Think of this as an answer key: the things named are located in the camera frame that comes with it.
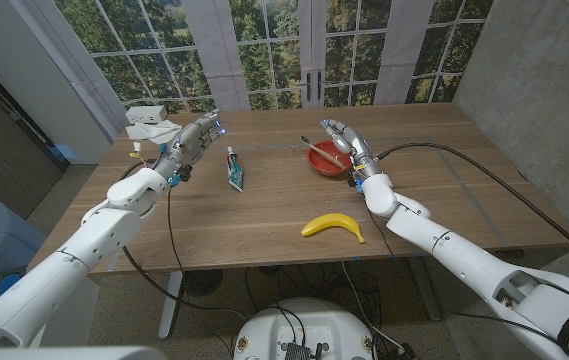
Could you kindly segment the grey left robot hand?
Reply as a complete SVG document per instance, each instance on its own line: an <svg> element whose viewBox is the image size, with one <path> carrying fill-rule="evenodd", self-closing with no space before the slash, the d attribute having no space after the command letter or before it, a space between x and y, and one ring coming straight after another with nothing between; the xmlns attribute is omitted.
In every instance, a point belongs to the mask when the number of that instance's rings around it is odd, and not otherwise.
<svg viewBox="0 0 569 360"><path fill-rule="evenodd" d="M206 149L226 130L221 127L219 110L214 109L181 129L168 143L167 148L152 169L162 175L171 186L187 182L193 166L203 157Z"/></svg>

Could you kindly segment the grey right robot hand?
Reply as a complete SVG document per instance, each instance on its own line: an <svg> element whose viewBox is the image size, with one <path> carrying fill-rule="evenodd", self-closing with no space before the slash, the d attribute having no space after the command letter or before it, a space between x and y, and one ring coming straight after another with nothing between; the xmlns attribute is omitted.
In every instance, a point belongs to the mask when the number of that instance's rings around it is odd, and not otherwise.
<svg viewBox="0 0 569 360"><path fill-rule="evenodd" d="M320 126L336 148L350 156L353 167L351 177L354 182L361 182L362 189L373 185L391 185L389 177L380 168L368 143L355 129L333 119L321 120Z"/></svg>

